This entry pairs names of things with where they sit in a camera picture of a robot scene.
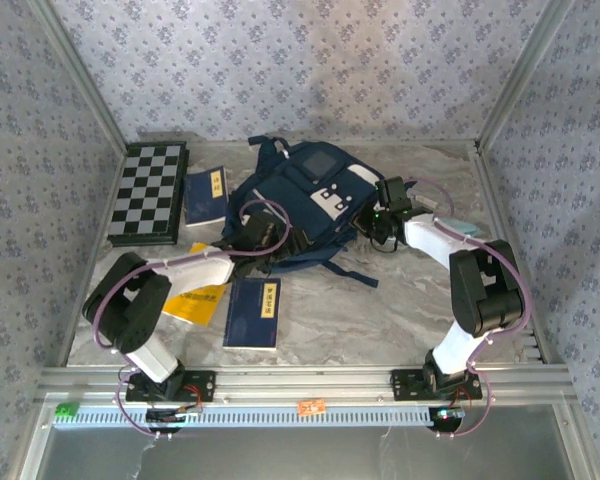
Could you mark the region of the navy blue student backpack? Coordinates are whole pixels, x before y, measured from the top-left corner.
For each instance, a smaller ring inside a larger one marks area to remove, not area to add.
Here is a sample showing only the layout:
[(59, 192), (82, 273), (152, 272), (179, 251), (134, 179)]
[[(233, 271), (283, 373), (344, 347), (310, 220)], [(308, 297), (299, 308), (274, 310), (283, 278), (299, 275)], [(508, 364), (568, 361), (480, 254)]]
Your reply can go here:
[(220, 244), (235, 250), (256, 248), (253, 227), (244, 233), (246, 218), (264, 211), (276, 231), (261, 247), (275, 244), (284, 234), (285, 221), (291, 231), (285, 244), (275, 252), (255, 258), (241, 258), (235, 275), (253, 270), (265, 275), (294, 272), (323, 266), (332, 273), (375, 288), (378, 281), (356, 271), (345, 270), (332, 258), (355, 240), (354, 219), (367, 204), (377, 200), (376, 183), (384, 176), (340, 147), (327, 142), (303, 141), (296, 145), (275, 136), (252, 136), (258, 146), (256, 168), (229, 194)]

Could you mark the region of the large navy book cream label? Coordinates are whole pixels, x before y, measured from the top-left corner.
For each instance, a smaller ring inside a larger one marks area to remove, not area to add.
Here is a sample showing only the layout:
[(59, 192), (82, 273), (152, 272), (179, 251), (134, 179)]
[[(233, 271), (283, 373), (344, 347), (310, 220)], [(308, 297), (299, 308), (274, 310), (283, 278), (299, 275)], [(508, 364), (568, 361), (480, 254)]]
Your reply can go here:
[(231, 288), (223, 338), (225, 349), (275, 350), (281, 280), (244, 278)]

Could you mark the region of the light blue fabric pouch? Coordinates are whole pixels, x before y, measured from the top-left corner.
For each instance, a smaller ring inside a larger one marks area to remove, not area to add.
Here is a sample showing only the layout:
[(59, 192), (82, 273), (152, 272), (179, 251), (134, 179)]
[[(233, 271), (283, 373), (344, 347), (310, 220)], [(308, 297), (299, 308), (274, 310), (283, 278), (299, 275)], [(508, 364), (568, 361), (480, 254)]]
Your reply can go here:
[(463, 236), (477, 238), (481, 233), (480, 228), (470, 222), (465, 222), (451, 217), (438, 217), (438, 221), (447, 230), (455, 231)]

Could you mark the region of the small navy book yellow label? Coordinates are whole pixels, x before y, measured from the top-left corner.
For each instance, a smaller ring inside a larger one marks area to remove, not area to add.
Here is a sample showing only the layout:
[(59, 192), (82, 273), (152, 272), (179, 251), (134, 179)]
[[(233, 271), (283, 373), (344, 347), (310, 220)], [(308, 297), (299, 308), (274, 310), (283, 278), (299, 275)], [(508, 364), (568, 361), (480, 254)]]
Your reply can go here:
[(186, 226), (207, 225), (225, 219), (228, 188), (223, 166), (187, 174), (184, 188)]

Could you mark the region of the yellow cartoon cover book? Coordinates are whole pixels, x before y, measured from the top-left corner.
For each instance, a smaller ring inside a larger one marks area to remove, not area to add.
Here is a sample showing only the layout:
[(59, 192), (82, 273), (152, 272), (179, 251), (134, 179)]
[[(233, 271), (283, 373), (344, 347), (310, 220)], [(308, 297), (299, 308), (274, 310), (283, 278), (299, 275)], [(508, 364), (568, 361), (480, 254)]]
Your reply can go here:
[(162, 313), (190, 324), (207, 326), (226, 289), (229, 259), (202, 256), (196, 262), (169, 267), (163, 274), (171, 288)]

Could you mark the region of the black and white chessboard box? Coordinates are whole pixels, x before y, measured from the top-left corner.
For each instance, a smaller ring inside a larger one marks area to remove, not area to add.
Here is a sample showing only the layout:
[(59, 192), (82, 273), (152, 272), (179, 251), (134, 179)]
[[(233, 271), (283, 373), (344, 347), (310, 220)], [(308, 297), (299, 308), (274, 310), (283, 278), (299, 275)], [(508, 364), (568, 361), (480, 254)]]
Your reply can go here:
[(177, 243), (188, 160), (184, 141), (127, 147), (107, 235), (112, 246)]

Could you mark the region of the grey metal front panel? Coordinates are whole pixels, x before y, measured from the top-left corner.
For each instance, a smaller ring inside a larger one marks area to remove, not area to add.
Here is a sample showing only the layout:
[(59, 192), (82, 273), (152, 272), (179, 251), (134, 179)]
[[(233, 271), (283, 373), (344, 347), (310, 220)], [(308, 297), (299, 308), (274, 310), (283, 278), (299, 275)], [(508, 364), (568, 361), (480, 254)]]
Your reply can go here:
[(13, 480), (600, 480), (565, 405), (472, 411), (479, 427), (462, 437), (422, 426), (214, 427), (157, 440), (54, 418), (41, 413)]

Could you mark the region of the aluminium table side rail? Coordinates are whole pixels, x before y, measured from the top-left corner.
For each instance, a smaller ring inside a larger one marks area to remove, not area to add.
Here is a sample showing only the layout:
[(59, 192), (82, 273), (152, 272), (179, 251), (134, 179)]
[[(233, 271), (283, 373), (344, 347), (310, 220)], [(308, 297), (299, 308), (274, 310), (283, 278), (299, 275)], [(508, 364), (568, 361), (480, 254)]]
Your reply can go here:
[(112, 206), (115, 202), (117, 195), (117, 189), (120, 182), (120, 177), (125, 162), (127, 152), (127, 146), (124, 145), (119, 152), (119, 156), (116, 163), (116, 170), (111, 179), (111, 185), (107, 193), (106, 201), (99, 214), (99, 224), (96, 231), (94, 240), (91, 244), (89, 256), (87, 258), (85, 272), (77, 291), (76, 299), (74, 302), (73, 309), (69, 316), (68, 324), (64, 330), (62, 343), (59, 347), (58, 355), (52, 363), (53, 367), (65, 367), (71, 351), (71, 345), (75, 337), (76, 328), (82, 317), (81, 309), (83, 302), (88, 296), (89, 284), (92, 278), (92, 274), (97, 262), (98, 252), (106, 237), (106, 231), (110, 222)]
[[(468, 143), (467, 153), (477, 174), (478, 184), (485, 208), (488, 211), (492, 231), (498, 238), (509, 242), (513, 249), (519, 272), (525, 280), (528, 289), (531, 289), (528, 268), (521, 259), (517, 238), (507, 225), (503, 203), (498, 196), (497, 188), (489, 172), (489, 165), (484, 160), (475, 141)], [(554, 362), (550, 346), (542, 331), (542, 325), (537, 321), (534, 303), (531, 303), (531, 314), (527, 326), (520, 331), (520, 335), (523, 337), (524, 343), (521, 354), (522, 361), (525, 363), (543, 364)]]

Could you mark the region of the aluminium mounting rail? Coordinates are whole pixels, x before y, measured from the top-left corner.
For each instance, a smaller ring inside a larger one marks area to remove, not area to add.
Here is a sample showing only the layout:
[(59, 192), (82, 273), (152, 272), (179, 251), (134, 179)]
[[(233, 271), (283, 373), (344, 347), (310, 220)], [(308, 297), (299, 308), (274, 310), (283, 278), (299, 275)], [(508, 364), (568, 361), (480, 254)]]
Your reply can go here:
[[(212, 404), (294, 406), (323, 399), (329, 406), (388, 405), (394, 401), (390, 366), (227, 366), (216, 367)], [(560, 364), (480, 364), (494, 406), (574, 403), (577, 395), (568, 368)], [(47, 368), (34, 399), (78, 401), (109, 406), (118, 370), (105, 367)]]

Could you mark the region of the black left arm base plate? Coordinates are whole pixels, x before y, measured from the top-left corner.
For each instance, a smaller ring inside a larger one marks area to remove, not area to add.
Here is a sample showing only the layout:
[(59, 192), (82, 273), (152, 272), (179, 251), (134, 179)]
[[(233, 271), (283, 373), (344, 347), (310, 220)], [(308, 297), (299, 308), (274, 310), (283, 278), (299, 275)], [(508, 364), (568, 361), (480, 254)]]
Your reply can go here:
[(177, 369), (163, 382), (154, 382), (144, 373), (134, 373), (125, 393), (128, 402), (212, 402), (216, 372), (211, 370)]

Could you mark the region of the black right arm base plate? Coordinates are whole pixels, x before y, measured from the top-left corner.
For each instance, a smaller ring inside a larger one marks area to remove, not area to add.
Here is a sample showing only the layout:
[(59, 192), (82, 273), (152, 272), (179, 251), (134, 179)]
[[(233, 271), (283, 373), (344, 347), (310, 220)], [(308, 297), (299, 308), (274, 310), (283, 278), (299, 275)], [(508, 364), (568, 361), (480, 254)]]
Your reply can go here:
[(390, 385), (395, 401), (447, 401), (453, 400), (457, 391), (470, 400), (483, 398), (479, 377), (468, 371), (449, 376), (424, 368), (395, 369), (391, 371)]

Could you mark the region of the aluminium frame post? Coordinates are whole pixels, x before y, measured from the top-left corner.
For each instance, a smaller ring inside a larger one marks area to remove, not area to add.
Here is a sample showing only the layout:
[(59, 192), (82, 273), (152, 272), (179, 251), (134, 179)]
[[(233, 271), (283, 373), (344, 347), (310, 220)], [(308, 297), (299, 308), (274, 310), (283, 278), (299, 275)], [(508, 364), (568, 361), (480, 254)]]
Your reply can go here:
[(547, 0), (502, 92), (476, 138), (476, 148), (480, 154), (488, 152), (494, 144), (574, 3), (575, 0)]
[(26, 0), (26, 3), (41, 24), (50, 44), (56, 50), (74, 84), (94, 114), (104, 135), (119, 154), (125, 153), (125, 138), (52, 2), (50, 0)]

